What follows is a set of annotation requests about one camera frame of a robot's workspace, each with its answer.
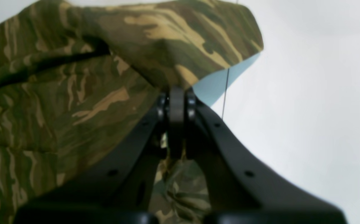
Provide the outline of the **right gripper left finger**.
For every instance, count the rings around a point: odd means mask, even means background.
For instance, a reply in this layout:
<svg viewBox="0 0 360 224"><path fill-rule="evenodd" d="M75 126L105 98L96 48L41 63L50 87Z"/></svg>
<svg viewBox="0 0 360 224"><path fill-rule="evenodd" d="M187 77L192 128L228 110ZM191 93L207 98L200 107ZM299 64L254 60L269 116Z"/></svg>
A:
<svg viewBox="0 0 360 224"><path fill-rule="evenodd" d="M180 159L185 93L161 93L141 121L100 162L22 206L15 224L158 224L148 212L159 162Z"/></svg>

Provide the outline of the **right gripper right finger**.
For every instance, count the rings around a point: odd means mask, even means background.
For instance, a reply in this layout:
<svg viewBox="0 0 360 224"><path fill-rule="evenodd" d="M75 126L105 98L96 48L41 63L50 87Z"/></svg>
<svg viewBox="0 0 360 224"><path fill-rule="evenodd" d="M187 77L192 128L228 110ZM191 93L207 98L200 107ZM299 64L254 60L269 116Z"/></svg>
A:
<svg viewBox="0 0 360 224"><path fill-rule="evenodd" d="M336 206L255 157L192 90L185 93L186 155L202 169L211 211L204 224L345 224Z"/></svg>

